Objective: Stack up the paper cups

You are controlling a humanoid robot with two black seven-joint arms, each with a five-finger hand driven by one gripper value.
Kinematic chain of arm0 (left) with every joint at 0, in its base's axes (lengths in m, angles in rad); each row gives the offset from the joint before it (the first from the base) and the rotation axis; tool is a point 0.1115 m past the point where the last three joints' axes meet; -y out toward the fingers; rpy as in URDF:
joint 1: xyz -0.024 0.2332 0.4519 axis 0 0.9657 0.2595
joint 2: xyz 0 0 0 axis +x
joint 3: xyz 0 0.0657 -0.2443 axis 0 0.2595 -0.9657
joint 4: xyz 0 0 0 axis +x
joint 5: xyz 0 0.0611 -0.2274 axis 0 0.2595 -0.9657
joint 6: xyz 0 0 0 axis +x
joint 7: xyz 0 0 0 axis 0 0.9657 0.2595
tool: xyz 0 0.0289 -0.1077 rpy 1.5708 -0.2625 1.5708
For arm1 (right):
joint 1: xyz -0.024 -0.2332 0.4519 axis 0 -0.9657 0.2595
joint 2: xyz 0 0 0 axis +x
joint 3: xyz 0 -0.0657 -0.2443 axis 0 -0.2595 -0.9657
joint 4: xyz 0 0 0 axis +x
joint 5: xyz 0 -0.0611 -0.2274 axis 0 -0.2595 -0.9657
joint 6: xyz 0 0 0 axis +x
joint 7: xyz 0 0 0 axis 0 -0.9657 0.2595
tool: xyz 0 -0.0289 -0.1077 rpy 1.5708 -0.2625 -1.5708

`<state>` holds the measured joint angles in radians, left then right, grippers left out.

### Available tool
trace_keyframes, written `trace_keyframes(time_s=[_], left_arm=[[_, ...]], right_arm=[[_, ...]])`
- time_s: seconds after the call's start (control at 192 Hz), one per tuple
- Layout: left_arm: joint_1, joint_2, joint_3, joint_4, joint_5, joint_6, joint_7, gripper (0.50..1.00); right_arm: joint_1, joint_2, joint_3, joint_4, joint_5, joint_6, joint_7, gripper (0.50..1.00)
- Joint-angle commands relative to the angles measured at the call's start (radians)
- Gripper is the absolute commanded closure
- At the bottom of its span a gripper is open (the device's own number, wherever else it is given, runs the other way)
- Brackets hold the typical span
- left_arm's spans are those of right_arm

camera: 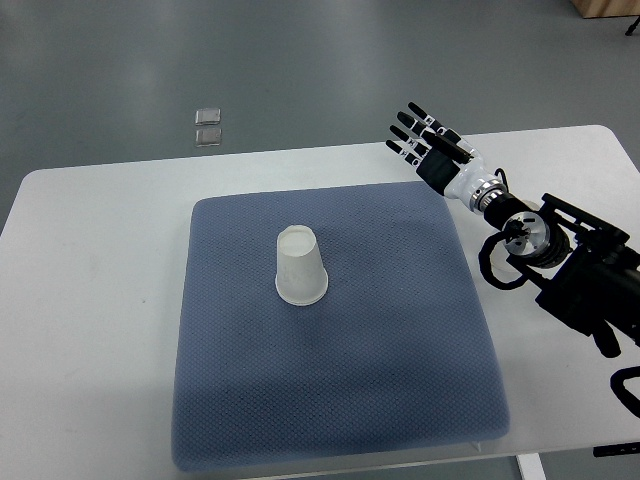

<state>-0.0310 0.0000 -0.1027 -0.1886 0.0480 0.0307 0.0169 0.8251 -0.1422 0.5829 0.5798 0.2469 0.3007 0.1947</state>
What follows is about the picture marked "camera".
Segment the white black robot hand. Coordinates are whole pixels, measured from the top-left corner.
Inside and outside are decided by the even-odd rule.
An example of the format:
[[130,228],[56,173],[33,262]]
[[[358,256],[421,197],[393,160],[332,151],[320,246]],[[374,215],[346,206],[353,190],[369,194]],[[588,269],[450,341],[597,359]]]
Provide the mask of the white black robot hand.
[[[482,162],[478,159],[471,160],[471,154],[455,144],[461,140],[457,132],[444,126],[414,102],[409,102],[408,108],[412,115],[400,111],[396,118],[434,149],[430,150],[427,144],[411,137],[396,125],[389,127],[396,139],[387,140],[385,145],[416,168],[417,175],[439,195],[446,198],[470,198],[488,181],[488,173]],[[416,153],[426,154],[421,157]]]

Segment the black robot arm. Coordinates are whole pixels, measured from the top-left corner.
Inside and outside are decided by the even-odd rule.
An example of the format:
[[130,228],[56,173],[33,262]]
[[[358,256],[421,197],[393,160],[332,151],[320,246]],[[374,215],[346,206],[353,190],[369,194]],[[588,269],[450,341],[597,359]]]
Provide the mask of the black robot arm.
[[415,103],[397,120],[387,146],[433,191],[494,228],[478,255],[487,283],[503,291],[534,284],[536,303],[607,358],[621,353],[617,333],[639,339],[639,254],[628,234],[551,194],[528,206],[503,170],[487,171],[474,147]]

